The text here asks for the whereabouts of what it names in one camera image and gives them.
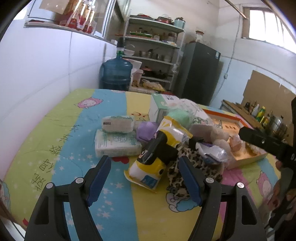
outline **colorful bedsheet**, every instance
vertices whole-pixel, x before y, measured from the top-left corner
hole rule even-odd
[[[136,120],[148,120],[149,105],[150,95],[101,89],[78,89],[64,98],[30,133],[6,174],[0,196],[15,219],[27,226],[46,183],[68,184],[96,166],[99,158],[94,138],[102,117],[134,115]],[[166,175],[156,194],[127,181],[123,170],[135,159],[114,158],[102,193],[90,207],[102,238],[187,240],[200,208],[191,199],[174,199],[166,190]],[[268,156],[243,168],[226,170],[223,183],[243,182],[259,206],[278,178],[274,159]],[[222,203],[213,240],[220,235],[224,213]],[[65,214],[71,239],[78,240],[68,203]]]

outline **refrigerator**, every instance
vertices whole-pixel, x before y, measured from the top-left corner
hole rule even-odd
[[[199,42],[185,46],[173,93],[209,105],[218,82],[220,53]]]

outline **electrical wire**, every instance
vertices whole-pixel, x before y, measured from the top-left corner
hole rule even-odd
[[[229,61],[229,64],[228,64],[227,70],[226,70],[226,72],[225,72],[225,74],[224,74],[224,76],[223,76],[222,84],[220,85],[220,87],[219,87],[218,91],[216,92],[216,94],[213,95],[210,104],[211,104],[211,103],[213,102],[213,100],[217,97],[218,93],[219,93],[220,90],[222,89],[222,86],[223,86],[225,80],[228,78],[228,71],[229,71],[230,64],[231,64],[231,62],[232,62],[233,56],[234,56],[235,45],[236,45],[236,43],[237,43],[237,36],[238,36],[238,34],[239,34],[240,19],[241,19],[241,16],[239,15],[239,24],[238,24],[238,27],[237,27],[237,34],[236,34],[236,36],[235,36],[235,41],[234,41],[234,43],[233,43],[232,55],[231,55],[231,58],[230,58],[230,61]]]

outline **cardboard sheet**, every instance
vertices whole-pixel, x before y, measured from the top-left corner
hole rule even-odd
[[[242,106],[245,106],[248,101],[252,104],[256,100],[260,107],[265,106],[266,113],[270,113],[272,110],[275,116],[283,116],[284,123],[288,126],[288,131],[284,138],[292,145],[291,101],[296,95],[272,78],[254,70],[243,95]]]

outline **tissue pack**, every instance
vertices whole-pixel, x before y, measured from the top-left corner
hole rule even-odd
[[[95,137],[96,156],[134,156],[141,153],[142,145],[134,131],[130,133],[107,133],[97,130]]]

